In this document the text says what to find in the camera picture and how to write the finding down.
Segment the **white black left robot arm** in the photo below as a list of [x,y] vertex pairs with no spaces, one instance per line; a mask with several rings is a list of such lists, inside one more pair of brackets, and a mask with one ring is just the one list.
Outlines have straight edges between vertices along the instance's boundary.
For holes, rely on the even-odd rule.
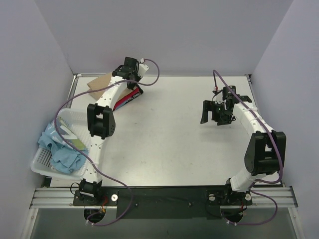
[[115,132],[113,108],[122,92],[136,86],[148,69],[143,59],[126,57],[124,64],[112,72],[108,89],[96,103],[87,107],[87,125],[91,136],[88,154],[90,160],[80,182],[79,192],[85,195],[85,200],[91,205],[99,204],[103,198],[102,175],[98,170],[106,139]]

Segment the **beige t shirt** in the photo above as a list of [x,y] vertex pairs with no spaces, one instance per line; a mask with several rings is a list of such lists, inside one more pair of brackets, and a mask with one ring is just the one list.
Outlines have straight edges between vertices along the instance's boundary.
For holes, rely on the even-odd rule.
[[[112,73],[107,73],[105,75],[102,75],[90,81],[89,83],[87,83],[89,91],[107,87],[111,81],[111,77],[112,77]],[[92,96],[95,100],[98,100],[101,98],[104,92],[105,90],[98,91],[98,92],[91,92],[89,93],[89,95]]]

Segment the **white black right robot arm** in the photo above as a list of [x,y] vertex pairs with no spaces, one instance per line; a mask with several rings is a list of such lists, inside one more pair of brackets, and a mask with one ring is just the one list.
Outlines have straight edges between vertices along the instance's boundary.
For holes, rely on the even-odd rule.
[[212,113],[211,120],[218,126],[238,120],[250,136],[244,168],[229,179],[230,187],[222,192],[226,203],[234,204],[240,199],[240,193],[246,192],[256,182],[264,182],[267,175],[282,175],[286,135],[263,120],[248,96],[237,94],[235,86],[222,90],[214,88],[212,99],[203,101],[201,124],[208,122],[209,113]]

